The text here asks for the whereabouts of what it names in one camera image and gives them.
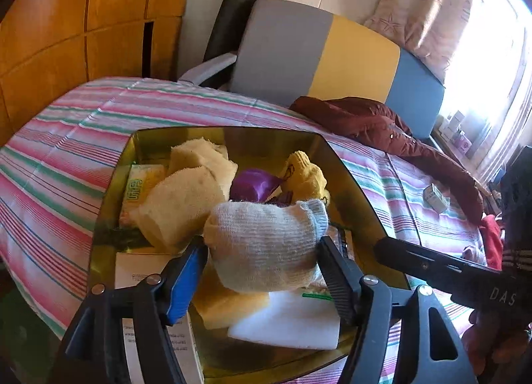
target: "white sock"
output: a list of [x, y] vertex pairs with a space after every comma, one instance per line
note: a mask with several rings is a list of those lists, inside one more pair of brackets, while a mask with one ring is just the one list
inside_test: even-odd
[[305, 287], [319, 275], [316, 243], [329, 220], [319, 199], [290, 207], [224, 202], [203, 230], [218, 276], [238, 292]]

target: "blue gripper pad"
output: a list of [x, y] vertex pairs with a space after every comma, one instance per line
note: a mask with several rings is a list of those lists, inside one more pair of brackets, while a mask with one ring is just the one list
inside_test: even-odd
[[208, 248], [203, 237], [192, 238], [187, 249], [178, 258], [171, 259], [161, 273], [164, 285], [158, 299], [160, 312], [166, 318], [166, 325], [174, 325], [187, 313], [201, 273], [207, 263]]

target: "gold tray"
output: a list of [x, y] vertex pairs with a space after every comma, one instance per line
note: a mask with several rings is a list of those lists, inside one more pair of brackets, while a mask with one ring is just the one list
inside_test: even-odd
[[[170, 147], [204, 137], [227, 147], [239, 169], [261, 168], [279, 174], [287, 157], [302, 150], [317, 164], [331, 193], [329, 217], [353, 231], [358, 265], [388, 285], [408, 288], [403, 273], [378, 264], [375, 242], [386, 236], [377, 215], [344, 163], [325, 139], [316, 133], [256, 127], [169, 127], [139, 130], [131, 135], [120, 156], [96, 220], [88, 287], [95, 283], [114, 286], [116, 252], [149, 246], [141, 235], [117, 235], [118, 216], [132, 164], [168, 164]], [[206, 330], [201, 318], [189, 309], [206, 384], [270, 384], [284, 382], [320, 369], [349, 353], [356, 329], [342, 327], [335, 350], [278, 348], [228, 338], [227, 329]]]

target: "maroon jacket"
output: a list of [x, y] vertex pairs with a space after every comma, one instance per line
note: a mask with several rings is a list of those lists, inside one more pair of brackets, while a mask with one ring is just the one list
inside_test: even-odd
[[401, 118], [379, 101], [359, 97], [300, 97], [290, 106], [336, 135], [399, 156], [449, 187], [469, 222], [479, 225], [482, 197], [475, 180], [454, 160], [411, 137]]

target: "pink striped blanket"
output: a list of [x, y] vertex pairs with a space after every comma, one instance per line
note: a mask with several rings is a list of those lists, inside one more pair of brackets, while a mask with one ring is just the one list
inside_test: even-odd
[[[84, 84], [28, 122], [0, 150], [0, 256], [35, 312], [61, 336], [86, 292], [92, 230], [129, 135], [164, 126], [255, 126], [318, 132], [360, 184], [386, 232], [459, 256], [483, 251], [451, 196], [438, 215], [422, 190], [433, 180], [407, 162], [325, 131], [264, 101], [187, 83], [106, 78]], [[443, 194], [449, 190], [441, 187]], [[469, 310], [439, 294], [461, 333]], [[390, 331], [382, 382], [391, 382], [399, 327]], [[295, 382], [336, 382], [342, 361]]]

